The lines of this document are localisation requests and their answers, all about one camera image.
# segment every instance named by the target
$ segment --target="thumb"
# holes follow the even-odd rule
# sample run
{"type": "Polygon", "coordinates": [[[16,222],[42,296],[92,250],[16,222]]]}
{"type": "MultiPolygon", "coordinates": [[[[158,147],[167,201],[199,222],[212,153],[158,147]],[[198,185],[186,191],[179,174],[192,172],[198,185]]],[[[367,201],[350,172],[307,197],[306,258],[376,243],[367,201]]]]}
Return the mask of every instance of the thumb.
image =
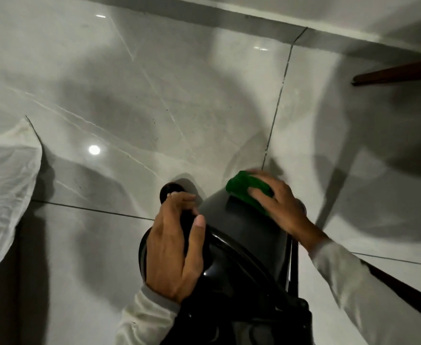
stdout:
{"type": "Polygon", "coordinates": [[[268,212],[274,212],[276,210],[276,205],[278,204],[277,201],[269,196],[266,196],[260,189],[248,188],[247,193],[256,199],[268,212]]]}
{"type": "Polygon", "coordinates": [[[203,272],[203,245],[206,231],[204,215],[199,214],[193,221],[190,236],[188,237],[188,252],[183,265],[183,277],[190,278],[193,288],[203,272]]]}

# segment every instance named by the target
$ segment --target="green cloth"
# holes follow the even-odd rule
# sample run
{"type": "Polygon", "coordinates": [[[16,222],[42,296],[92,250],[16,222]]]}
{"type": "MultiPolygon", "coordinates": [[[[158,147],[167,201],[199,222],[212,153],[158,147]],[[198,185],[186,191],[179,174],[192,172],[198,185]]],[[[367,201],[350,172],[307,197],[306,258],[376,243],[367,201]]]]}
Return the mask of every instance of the green cloth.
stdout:
{"type": "Polygon", "coordinates": [[[228,180],[225,190],[234,197],[239,198],[248,205],[257,209],[260,213],[268,215],[260,203],[247,193],[248,188],[260,189],[266,196],[273,197],[275,194],[268,184],[258,178],[252,177],[246,171],[240,171],[233,178],[228,180]]]}

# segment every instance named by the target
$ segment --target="hand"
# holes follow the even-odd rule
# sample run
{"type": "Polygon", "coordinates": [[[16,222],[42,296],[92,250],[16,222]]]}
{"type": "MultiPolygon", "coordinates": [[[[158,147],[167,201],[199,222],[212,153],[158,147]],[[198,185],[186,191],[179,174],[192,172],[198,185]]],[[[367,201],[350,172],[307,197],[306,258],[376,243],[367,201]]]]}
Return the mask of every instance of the hand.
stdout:
{"type": "Polygon", "coordinates": [[[161,206],[146,241],[146,284],[156,293],[178,303],[194,290],[203,272],[205,219],[198,215],[190,231],[187,256],[180,226],[183,210],[198,214],[195,195],[179,192],[170,195],[161,206]]]}
{"type": "Polygon", "coordinates": [[[293,228],[308,221],[298,200],[289,185],[271,174],[257,169],[248,170],[255,178],[268,184],[275,193],[273,198],[266,196],[260,189],[249,188],[248,193],[256,199],[271,215],[274,221],[286,232],[292,234],[293,228]]]}
{"type": "Polygon", "coordinates": [[[268,184],[275,193],[271,198],[260,189],[249,188],[249,195],[266,209],[279,227],[291,234],[309,253],[318,244],[329,239],[322,230],[308,220],[289,185],[268,172],[260,170],[248,170],[248,172],[268,184]]]}

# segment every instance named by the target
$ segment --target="brown wooden furniture leg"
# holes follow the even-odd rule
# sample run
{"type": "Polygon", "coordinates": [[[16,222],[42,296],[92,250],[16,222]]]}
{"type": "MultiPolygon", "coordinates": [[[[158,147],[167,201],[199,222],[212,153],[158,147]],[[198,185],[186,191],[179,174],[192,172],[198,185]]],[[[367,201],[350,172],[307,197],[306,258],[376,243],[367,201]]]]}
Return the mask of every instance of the brown wooden furniture leg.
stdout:
{"type": "Polygon", "coordinates": [[[353,86],[364,86],[414,80],[421,80],[421,62],[357,75],[353,78],[351,84],[353,86]]]}

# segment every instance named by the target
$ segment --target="long-sleeve shirt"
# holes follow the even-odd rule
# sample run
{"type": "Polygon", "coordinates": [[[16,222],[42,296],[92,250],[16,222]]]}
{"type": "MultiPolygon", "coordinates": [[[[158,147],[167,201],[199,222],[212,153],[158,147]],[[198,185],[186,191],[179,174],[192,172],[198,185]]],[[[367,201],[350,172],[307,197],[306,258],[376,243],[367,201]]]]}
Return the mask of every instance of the long-sleeve shirt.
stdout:
{"type": "MultiPolygon", "coordinates": [[[[311,253],[337,305],[369,345],[421,344],[421,313],[375,278],[343,246],[325,241],[311,253]]],[[[180,306],[142,287],[123,310],[116,345],[158,345],[174,324],[180,306]]]]}

